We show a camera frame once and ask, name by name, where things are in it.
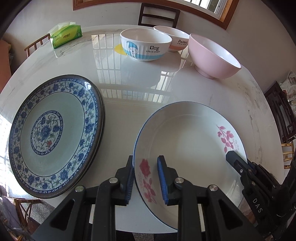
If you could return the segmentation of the white plate pink flowers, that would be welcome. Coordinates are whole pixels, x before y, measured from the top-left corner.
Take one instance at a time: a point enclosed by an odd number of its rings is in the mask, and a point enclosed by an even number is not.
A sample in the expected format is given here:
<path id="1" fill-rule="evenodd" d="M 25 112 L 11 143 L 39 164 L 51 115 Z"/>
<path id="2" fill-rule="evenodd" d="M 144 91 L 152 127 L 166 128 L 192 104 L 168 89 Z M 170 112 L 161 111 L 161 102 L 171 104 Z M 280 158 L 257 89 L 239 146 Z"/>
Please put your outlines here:
<path id="1" fill-rule="evenodd" d="M 217 185 L 239 205 L 243 199 L 239 174 L 226 161 L 229 151 L 246 159 L 243 143 L 234 127 L 221 114 L 203 104 L 181 101 L 152 114 L 140 130 L 133 152 L 138 191 L 149 211 L 176 229 L 178 208 L 162 197 L 157 158 L 196 186 Z"/>

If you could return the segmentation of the pink bowl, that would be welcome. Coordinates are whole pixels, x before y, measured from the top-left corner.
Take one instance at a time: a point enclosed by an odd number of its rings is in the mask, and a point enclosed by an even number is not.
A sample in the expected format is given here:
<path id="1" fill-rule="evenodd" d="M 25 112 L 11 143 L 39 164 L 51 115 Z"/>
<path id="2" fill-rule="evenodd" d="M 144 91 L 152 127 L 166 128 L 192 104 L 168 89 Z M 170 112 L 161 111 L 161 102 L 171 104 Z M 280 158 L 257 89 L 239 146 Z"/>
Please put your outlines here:
<path id="1" fill-rule="evenodd" d="M 197 34 L 190 34 L 188 51 L 194 68 L 209 79 L 226 79 L 239 70 L 241 64 L 225 48 Z"/>

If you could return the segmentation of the white rabbit cartoon bowl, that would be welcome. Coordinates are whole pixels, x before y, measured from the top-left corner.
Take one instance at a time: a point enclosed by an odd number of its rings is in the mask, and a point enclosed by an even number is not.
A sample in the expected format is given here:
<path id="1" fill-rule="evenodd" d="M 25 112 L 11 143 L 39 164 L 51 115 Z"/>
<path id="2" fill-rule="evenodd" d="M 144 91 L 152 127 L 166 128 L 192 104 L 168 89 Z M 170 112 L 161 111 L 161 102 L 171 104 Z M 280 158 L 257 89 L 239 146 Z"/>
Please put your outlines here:
<path id="1" fill-rule="evenodd" d="M 189 34 L 176 28 L 167 26 L 154 26 L 154 29 L 169 35 L 172 38 L 172 42 L 169 46 L 169 52 L 177 52 L 184 50 L 189 42 Z"/>

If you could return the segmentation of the white dog cartoon bowl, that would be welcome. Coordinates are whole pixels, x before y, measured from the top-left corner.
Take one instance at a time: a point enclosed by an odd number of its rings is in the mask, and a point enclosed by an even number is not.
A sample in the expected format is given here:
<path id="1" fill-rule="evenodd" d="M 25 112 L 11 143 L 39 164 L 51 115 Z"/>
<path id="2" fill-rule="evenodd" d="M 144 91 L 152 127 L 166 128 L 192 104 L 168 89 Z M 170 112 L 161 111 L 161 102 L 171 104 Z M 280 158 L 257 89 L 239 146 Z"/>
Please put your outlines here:
<path id="1" fill-rule="evenodd" d="M 120 33 L 125 53 L 142 62 L 158 60 L 169 49 L 172 38 L 154 29 L 132 28 Z"/>

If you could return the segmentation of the blue floral plate dark rim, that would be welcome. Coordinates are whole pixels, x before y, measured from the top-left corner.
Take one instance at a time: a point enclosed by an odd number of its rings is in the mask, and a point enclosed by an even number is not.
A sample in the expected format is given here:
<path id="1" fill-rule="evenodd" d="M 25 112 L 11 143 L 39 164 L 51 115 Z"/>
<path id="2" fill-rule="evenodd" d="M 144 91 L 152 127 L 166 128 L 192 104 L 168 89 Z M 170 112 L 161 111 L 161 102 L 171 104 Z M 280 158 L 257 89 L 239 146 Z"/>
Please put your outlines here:
<path id="1" fill-rule="evenodd" d="M 105 126 L 105 104 L 104 104 L 103 96 L 100 90 L 97 88 L 97 86 L 92 81 L 90 81 L 89 79 L 83 76 L 78 75 L 78 77 L 79 77 L 79 80 L 81 80 L 83 83 L 87 82 L 91 85 L 91 90 L 94 93 L 94 97 L 98 105 L 98 107 L 95 108 L 98 112 L 98 120 L 97 120 L 97 127 L 95 128 L 96 134 L 94 138 L 94 144 L 92 145 L 91 151 L 87 156 L 87 160 L 85 161 L 81 170 L 79 171 L 79 174 L 80 174 L 79 180 L 80 180 L 92 165 L 102 141 L 104 126 Z"/>

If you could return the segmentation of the small yellow wooden stool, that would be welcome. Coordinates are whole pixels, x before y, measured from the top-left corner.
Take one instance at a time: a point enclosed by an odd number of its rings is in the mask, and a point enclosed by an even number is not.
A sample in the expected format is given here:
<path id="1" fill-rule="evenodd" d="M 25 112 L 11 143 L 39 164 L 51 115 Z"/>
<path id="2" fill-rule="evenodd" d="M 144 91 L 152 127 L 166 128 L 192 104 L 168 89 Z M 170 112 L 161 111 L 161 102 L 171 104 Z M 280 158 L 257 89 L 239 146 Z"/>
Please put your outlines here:
<path id="1" fill-rule="evenodd" d="M 281 143 L 282 155 L 283 155 L 283 167 L 285 170 L 291 168 L 291 163 L 293 160 L 293 155 L 295 152 L 293 142 Z"/>

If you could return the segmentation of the dark wooden cabinet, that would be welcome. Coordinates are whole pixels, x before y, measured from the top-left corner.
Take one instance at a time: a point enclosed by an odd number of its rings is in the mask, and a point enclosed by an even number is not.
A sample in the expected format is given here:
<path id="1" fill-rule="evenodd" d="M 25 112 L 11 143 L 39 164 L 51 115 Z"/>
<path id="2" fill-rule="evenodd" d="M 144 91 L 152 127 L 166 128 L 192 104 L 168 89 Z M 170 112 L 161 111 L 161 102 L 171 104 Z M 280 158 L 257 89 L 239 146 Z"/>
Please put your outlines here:
<path id="1" fill-rule="evenodd" d="M 286 94 L 279 83 L 274 82 L 264 96 L 275 119 L 281 142 L 290 143 L 295 139 L 295 116 Z"/>

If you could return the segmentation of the newspaper clutter pile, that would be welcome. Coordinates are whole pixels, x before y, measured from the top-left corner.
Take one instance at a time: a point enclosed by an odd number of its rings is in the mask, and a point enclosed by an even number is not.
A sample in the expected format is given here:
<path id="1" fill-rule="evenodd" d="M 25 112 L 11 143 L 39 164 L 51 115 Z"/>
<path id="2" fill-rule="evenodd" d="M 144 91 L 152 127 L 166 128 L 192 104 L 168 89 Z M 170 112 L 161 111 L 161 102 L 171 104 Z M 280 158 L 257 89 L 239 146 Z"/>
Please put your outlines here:
<path id="1" fill-rule="evenodd" d="M 295 100 L 296 75 L 293 71 L 290 71 L 286 80 L 283 83 L 280 83 L 280 88 L 289 102 Z"/>

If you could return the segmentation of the dark wooden bench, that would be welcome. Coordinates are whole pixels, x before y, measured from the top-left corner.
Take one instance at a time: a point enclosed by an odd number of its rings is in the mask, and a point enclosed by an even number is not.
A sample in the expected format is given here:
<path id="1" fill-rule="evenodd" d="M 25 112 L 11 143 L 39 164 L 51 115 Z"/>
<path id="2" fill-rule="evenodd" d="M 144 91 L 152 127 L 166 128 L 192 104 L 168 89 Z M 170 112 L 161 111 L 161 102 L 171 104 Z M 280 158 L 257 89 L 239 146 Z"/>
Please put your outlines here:
<path id="1" fill-rule="evenodd" d="M 8 197 L 1 186 L 1 240 L 32 240 L 39 223 L 31 217 L 32 207 L 40 199 Z"/>

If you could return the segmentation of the yellow round table sticker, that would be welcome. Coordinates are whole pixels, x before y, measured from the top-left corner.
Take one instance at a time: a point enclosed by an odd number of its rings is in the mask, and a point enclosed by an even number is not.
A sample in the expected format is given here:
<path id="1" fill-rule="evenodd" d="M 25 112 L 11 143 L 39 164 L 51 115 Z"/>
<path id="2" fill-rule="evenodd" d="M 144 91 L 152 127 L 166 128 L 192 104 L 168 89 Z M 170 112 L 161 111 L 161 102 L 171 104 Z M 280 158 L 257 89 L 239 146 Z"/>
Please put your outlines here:
<path id="1" fill-rule="evenodd" d="M 115 46 L 114 48 L 114 51 L 118 54 L 121 54 L 121 55 L 126 55 L 126 52 L 125 50 L 123 49 L 122 45 L 121 44 L 118 44 Z"/>

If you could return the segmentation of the wooden framed barred window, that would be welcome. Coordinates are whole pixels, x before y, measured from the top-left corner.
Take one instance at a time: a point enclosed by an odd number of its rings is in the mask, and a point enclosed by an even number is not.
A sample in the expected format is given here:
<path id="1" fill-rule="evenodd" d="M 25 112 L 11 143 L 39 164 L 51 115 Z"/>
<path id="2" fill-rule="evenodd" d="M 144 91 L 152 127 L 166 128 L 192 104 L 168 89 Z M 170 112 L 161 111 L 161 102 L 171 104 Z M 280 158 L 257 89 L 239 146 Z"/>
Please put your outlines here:
<path id="1" fill-rule="evenodd" d="M 188 1 L 72 1 L 73 10 L 96 6 L 99 4 L 113 4 L 113 3 L 145 3 L 145 4 L 158 4 L 170 8 L 186 11 L 193 15 L 199 16 L 208 20 L 215 25 L 226 30 L 231 22 L 234 12 L 237 8 L 239 0 L 236 1 L 221 1 L 221 5 L 217 14 L 210 12 L 208 9 L 201 8 Z"/>

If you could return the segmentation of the light wooden chair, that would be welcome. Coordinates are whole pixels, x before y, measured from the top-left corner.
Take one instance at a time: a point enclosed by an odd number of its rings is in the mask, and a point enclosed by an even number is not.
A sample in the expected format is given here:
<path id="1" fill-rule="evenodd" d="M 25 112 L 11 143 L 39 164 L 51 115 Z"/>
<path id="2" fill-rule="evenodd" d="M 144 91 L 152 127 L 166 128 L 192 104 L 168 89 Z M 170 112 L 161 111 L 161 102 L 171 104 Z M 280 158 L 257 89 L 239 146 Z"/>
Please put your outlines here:
<path id="1" fill-rule="evenodd" d="M 48 33 L 48 34 L 40 37 L 39 39 L 37 39 L 33 43 L 29 44 L 24 49 L 27 57 L 29 58 L 29 56 L 31 55 L 32 52 L 36 51 L 39 47 L 41 47 L 44 43 L 48 42 L 49 40 L 50 40 L 50 34 Z"/>

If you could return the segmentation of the green tissue pack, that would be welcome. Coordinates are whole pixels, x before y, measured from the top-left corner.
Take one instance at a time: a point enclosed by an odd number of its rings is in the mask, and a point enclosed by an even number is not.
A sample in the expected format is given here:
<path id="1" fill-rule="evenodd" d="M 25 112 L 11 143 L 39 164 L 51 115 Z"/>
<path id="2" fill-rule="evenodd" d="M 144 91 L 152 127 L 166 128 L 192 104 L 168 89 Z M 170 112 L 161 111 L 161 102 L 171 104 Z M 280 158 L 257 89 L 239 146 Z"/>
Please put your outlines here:
<path id="1" fill-rule="evenodd" d="M 82 37 L 81 25 L 75 22 L 63 22 L 48 31 L 53 49 Z"/>

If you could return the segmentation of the dark wooden chair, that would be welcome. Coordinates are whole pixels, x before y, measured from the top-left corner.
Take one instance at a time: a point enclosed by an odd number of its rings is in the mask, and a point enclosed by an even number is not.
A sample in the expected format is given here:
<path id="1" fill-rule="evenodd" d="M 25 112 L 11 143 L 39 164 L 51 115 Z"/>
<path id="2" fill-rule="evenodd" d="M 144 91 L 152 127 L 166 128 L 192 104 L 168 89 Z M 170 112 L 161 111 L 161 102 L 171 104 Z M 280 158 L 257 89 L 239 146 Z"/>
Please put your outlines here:
<path id="1" fill-rule="evenodd" d="M 138 17 L 138 25 L 145 27 L 165 25 L 176 28 L 180 13 L 180 10 L 168 6 L 142 3 Z"/>

